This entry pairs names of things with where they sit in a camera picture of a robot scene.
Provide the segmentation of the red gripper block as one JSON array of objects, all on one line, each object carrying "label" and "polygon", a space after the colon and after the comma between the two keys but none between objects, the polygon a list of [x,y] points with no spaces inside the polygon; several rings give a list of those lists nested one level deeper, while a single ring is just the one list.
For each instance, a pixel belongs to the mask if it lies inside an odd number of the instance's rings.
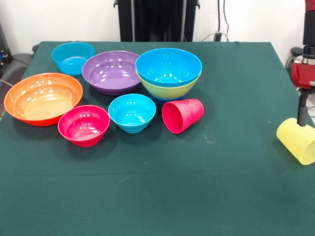
[{"label": "red gripper block", "polygon": [[301,127],[307,125],[307,98],[309,89],[315,86],[315,66],[311,64],[293,63],[292,83],[301,88],[298,102],[297,124]]}]

